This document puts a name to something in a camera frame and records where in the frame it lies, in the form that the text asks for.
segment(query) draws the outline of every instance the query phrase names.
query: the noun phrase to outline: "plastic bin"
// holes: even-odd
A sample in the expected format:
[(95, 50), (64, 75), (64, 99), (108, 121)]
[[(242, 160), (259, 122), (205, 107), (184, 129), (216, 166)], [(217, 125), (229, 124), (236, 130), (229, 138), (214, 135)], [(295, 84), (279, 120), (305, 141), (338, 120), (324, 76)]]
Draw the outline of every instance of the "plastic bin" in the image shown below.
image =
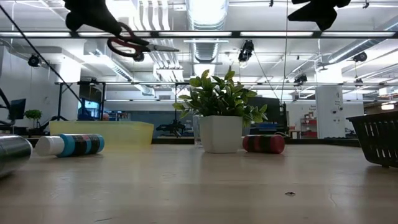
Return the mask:
[(398, 111), (347, 119), (354, 126), (366, 160), (398, 167)]
[(154, 125), (138, 121), (51, 121), (51, 135), (100, 134), (105, 148), (148, 146), (152, 143)]

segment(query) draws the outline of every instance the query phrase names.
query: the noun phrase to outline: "white square pot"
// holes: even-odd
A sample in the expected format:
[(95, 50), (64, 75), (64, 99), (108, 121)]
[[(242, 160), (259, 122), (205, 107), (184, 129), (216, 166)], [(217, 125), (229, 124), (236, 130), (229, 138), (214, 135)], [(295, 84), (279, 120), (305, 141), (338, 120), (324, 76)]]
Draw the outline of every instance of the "white square pot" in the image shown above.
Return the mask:
[(206, 152), (235, 153), (242, 145), (242, 117), (207, 116), (199, 120), (201, 144)]

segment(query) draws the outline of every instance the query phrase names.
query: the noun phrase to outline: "black basket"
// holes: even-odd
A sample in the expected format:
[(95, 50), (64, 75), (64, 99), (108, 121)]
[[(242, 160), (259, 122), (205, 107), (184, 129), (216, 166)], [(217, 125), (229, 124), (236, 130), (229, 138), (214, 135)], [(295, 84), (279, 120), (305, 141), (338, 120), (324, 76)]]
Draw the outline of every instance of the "black basket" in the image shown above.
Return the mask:
[(398, 111), (347, 118), (369, 162), (398, 167)]

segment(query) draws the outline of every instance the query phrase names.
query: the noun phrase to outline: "potted plant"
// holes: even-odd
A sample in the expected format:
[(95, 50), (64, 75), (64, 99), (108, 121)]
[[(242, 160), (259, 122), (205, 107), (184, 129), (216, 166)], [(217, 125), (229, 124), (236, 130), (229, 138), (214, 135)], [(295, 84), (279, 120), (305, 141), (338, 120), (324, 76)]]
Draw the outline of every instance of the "potted plant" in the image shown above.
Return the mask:
[(191, 78), (190, 96), (179, 96), (185, 103), (174, 103), (173, 107), (182, 111), (182, 118), (188, 113), (203, 115), (199, 122), (200, 137), (206, 152), (236, 152), (242, 143), (243, 125), (266, 120), (267, 105), (261, 108), (248, 105), (248, 98), (257, 93), (245, 89), (240, 82), (235, 85), (231, 67), (224, 79), (212, 76), (216, 83), (211, 82), (208, 74), (206, 70), (201, 77)]
[(42, 118), (42, 112), (40, 110), (27, 110), (24, 115), (27, 119), (33, 119), (33, 128), (39, 127), (38, 122), (39, 119)]

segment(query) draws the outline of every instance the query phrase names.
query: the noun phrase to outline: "ceiling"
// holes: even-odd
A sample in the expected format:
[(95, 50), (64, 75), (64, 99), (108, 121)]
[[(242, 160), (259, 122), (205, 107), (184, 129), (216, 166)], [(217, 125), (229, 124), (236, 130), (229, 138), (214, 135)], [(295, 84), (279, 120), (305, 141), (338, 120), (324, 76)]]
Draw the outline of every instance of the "ceiling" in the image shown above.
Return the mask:
[[(352, 1), (346, 8), (338, 9), (338, 18), (329, 29), (332, 30), (350, 30), (350, 31), (372, 31), (378, 26), (397, 16), (398, 0), (381, 0), (369, 1), (370, 6), (363, 9), (364, 1)], [(62, 9), (61, 1), (5, 1), (0, 0), (0, 4), (11, 14), (20, 28), (24, 31), (59, 31), (67, 30), (65, 27), (65, 18), (68, 11)], [(130, 10), (130, 0), (107, 0), (107, 4), (114, 16), (123, 21), (128, 21), (134, 17), (134, 13)], [(149, 1), (149, 21), (152, 21), (152, 1)], [(172, 0), (169, 4), (169, 24), (172, 30), (187, 30), (188, 19), (185, 8), (185, 1)], [(287, 13), (290, 14), (299, 6), (294, 6), (289, 1), (288, 8), (285, 0), (275, 0), (274, 6), (269, 7), (269, 1), (248, 1), (248, 0), (230, 0), (228, 14), (225, 20), (224, 30), (318, 30), (316, 24), (311, 22), (287, 22)], [(143, 19), (142, 3), (140, 5), (140, 18)], [(0, 30), (13, 30), (11, 23), (0, 14)], [(94, 28), (84, 26), (81, 31), (94, 31)], [(253, 39), (255, 47), (255, 55), (248, 62), (246, 68), (240, 68), (237, 62), (237, 53), (244, 43), (244, 39), (223, 39), (228, 41), (220, 44), (218, 56), (213, 61), (215, 65), (215, 75), (222, 76), (232, 64), (233, 70), (236, 71), (236, 79), (241, 82), (264, 82), (267, 79), (270, 82), (282, 82), (284, 76), (288, 76), (288, 80), (293, 80), (297, 74), (291, 74), (301, 64), (316, 55), (327, 55), (347, 46), (355, 41), (355, 39)], [(81, 48), (85, 48), (85, 43), (96, 42), (98, 45), (104, 45), (105, 40), (62, 40), (62, 39), (35, 39), (32, 41), (36, 46), (56, 46), (61, 47), (67, 52), (71, 52), (83, 65), (83, 77), (96, 77), (99, 80), (108, 82), (123, 81), (119, 75), (116, 75), (102, 61), (97, 60), (92, 55), (87, 54), (86, 50), (82, 53)], [(192, 59), (192, 48), (188, 43), (184, 43), (183, 39), (174, 39), (174, 46), (180, 50), (177, 53), (178, 61), (183, 68), (183, 78), (189, 79), (194, 75), (194, 67)], [(18, 49), (28, 48), (27, 43), (22, 39), (15, 39), (12, 43)], [(398, 52), (394, 50), (398, 46), (397, 39), (386, 40), (380, 44), (366, 50), (368, 60), (363, 64), (357, 63), (357, 69), (354, 69), (354, 62), (345, 61), (338, 64), (342, 69), (343, 80), (353, 81), (355, 76), (366, 75), (371, 72), (382, 70), (388, 66), (394, 65)], [(130, 58), (123, 58), (115, 54), (104, 52), (110, 56), (118, 65), (125, 68), (131, 76), (137, 81), (155, 82), (157, 81), (153, 75), (154, 61), (149, 55), (143, 62), (134, 62)], [(309, 82), (315, 82), (315, 69), (309, 68), (304, 71), (307, 74)], [(375, 76), (366, 80), (366, 82), (396, 82), (398, 74), (395, 70), (385, 73), (382, 76)], [(344, 87), (352, 90), (355, 86)], [(367, 88), (372, 92), (377, 90), (377, 86)], [(264, 90), (263, 95), (268, 95), (272, 90)]]

